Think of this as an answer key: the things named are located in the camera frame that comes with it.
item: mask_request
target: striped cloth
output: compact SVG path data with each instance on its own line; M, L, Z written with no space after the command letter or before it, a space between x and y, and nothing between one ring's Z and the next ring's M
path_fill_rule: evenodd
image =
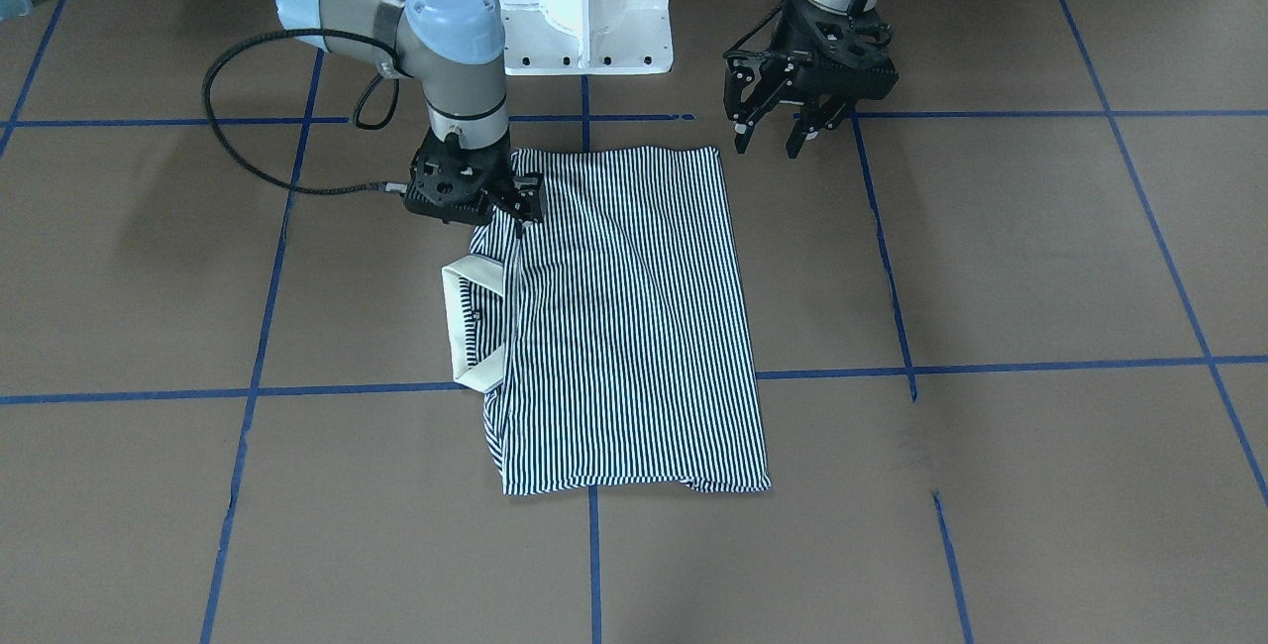
M770 488L739 270L716 148L516 152L545 221L507 216L472 252L506 299L463 287L470 364L503 341L484 427L508 496L681 482Z

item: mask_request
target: white mounting bracket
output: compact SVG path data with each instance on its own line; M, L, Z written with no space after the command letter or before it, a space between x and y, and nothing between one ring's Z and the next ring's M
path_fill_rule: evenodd
M661 75L670 0L500 0L507 75Z

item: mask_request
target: folded cloth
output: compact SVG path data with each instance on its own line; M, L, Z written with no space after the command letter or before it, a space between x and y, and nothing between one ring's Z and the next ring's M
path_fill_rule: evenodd
M681 482L770 488L748 323L714 147L520 151L544 175L544 223L497 212L472 255L502 295L463 281L470 365L505 360L484 397L503 492Z

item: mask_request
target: black cable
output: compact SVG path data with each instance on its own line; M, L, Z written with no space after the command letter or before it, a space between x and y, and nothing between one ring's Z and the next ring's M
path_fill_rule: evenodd
M290 184L289 180L275 179L273 175L268 175L265 171L257 169L249 160L246 160L242 153L237 152L233 143L230 142L228 137L224 134L224 129L221 128L221 120L217 119L216 112L212 110L212 85L216 81L216 76L224 70L232 58L238 57L240 53L246 49L259 47L264 43L275 43L278 39L290 39L290 38L340 38L340 39L353 39L355 43L372 44L372 47L380 48L389 57L392 57L392 66L399 75L404 71L401 70L401 57L394 48L388 47L383 41L375 38L368 38L365 34L355 34L355 32L344 32L342 29L321 29L321 27L309 27L308 29L280 29L276 32L265 32L265 34L257 34L255 38L243 39L241 43L233 44L233 47L226 49L221 57L217 57L208 67L207 75L203 76L203 110L207 113L208 126L212 128L212 133L216 134L217 142L224 148L227 153L240 165L242 169L247 170L249 174L255 175L255 177L265 180L268 184L273 184L276 188L285 188L288 191L304 193L308 196L344 196L349 193L361 193L361 191L387 191L388 180L375 180L370 184L354 184L354 186L340 186L340 188L304 188L299 184Z
M732 44L732 47L729 49L727 49L727 52L734 52L735 49L743 47L743 44L747 43L747 41L749 38L752 38L753 34L757 34L758 32L761 32L762 27L766 27L766 24L768 24L770 20L775 20L775 15L779 15L779 13L780 13L781 9L784 9L784 0L780 0L780 3L777 4L777 6L771 8L771 11L766 13L766 16L762 18L761 22L757 23L757 27L753 27L752 29L749 29L748 32L746 32L746 34L743 35L743 38L739 38L737 41L737 43Z
M361 120L361 112L365 110L365 103L370 101L370 98L374 96L374 90L379 89L380 81L383 81L383 75L375 75L374 80L370 80L370 84L365 85L361 99L356 99L356 106L353 108L353 124L358 129L378 131L383 129L387 124L392 124L392 118L396 115L396 103L401 98L399 80L392 81L392 103L388 105L388 113L383 117L383 120L379 120L377 124L366 124Z

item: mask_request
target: black rubber seal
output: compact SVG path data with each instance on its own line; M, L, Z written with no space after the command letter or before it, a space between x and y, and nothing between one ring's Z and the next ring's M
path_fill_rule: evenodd
M430 103L430 101L427 101L427 106L431 108L431 112L436 112L436 113L439 113L439 115L445 117L445 119L453 119L453 120L481 120L481 119L486 119L486 117L495 115L495 113L497 113L500 110L500 108L506 106L506 98L502 98L502 101L498 101L497 106L491 108L491 110L484 112L484 113L473 113L472 115L459 115L459 113L441 112L441 110L437 110L436 105L434 105L434 103Z

